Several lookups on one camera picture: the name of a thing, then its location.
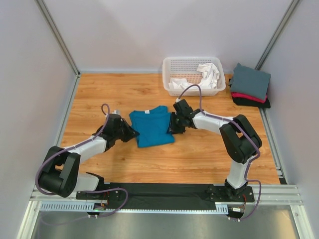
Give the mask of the blue t shirt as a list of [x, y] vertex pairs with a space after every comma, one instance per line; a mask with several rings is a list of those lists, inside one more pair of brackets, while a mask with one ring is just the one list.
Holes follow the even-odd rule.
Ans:
[[175, 142], [173, 135], [168, 132], [170, 115], [167, 106], [158, 106], [145, 111], [133, 111], [129, 114], [132, 128], [139, 133], [139, 136], [136, 137], [138, 148]]

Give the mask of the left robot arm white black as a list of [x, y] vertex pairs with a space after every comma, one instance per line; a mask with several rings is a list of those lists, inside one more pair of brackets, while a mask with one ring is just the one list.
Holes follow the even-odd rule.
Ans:
[[119, 114], [109, 114], [106, 121], [88, 139], [69, 147], [51, 147], [35, 177], [39, 192], [66, 198], [73, 192], [85, 192], [99, 200], [105, 194], [103, 178], [94, 173], [79, 173], [86, 160], [108, 151], [117, 140], [128, 142], [139, 136]]

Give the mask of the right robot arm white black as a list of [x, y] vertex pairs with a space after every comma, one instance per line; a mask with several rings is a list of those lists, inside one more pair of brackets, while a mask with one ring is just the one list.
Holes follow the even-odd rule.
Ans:
[[262, 141], [244, 115], [222, 117], [202, 109], [193, 110], [186, 100], [177, 99], [173, 105], [168, 132], [182, 134], [186, 128], [207, 130], [221, 135], [232, 159], [224, 186], [213, 193], [213, 199], [237, 201], [248, 198], [248, 172], [252, 161], [260, 156]]

